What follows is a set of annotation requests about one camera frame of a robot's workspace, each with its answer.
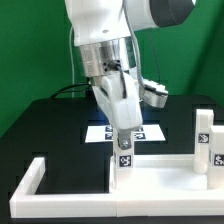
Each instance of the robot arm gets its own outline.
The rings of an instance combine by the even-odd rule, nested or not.
[[[142,124],[137,80],[123,72],[136,66],[130,26],[141,30],[181,24],[194,8],[195,0],[65,0],[65,3],[75,31],[74,44],[80,49],[85,75],[91,80],[97,103],[117,130],[119,147],[130,149],[131,132]],[[124,4],[129,18],[124,13]],[[138,76],[143,90],[140,97],[152,106],[163,107],[168,96],[165,87],[143,80],[141,74]]]

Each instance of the green wall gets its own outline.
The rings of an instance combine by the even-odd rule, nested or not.
[[[183,25],[151,31],[170,94],[205,94],[224,105],[223,6],[223,0],[198,0]],[[1,136],[32,101],[71,84],[71,64],[63,0],[1,0],[0,29]],[[137,37],[143,74],[156,80],[148,31]],[[74,56],[77,63],[77,51]],[[84,80],[76,71],[76,81]]]

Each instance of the printed marker sheet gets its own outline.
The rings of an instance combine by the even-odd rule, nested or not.
[[[134,132],[135,141],[165,141],[165,137],[159,125],[143,125]],[[86,135],[86,143],[113,141],[113,129],[111,126],[89,126]]]

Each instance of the white tray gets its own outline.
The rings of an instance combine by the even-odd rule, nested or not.
[[[35,158],[10,200],[12,218],[224,215],[224,190],[207,190],[193,155],[135,156],[132,185],[110,193],[35,195],[45,172]]]

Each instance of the table surface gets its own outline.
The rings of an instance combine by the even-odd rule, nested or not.
[[[169,96],[163,109],[141,107],[144,124],[159,124],[166,141],[138,142],[138,155],[193,153],[196,109],[213,109],[214,123],[224,125],[224,109],[205,96]],[[112,143],[85,143],[88,126],[107,124],[91,97],[34,101],[0,139],[0,223],[224,222],[224,216],[10,218],[8,201],[34,157],[45,157],[47,169],[36,194],[107,193]]]

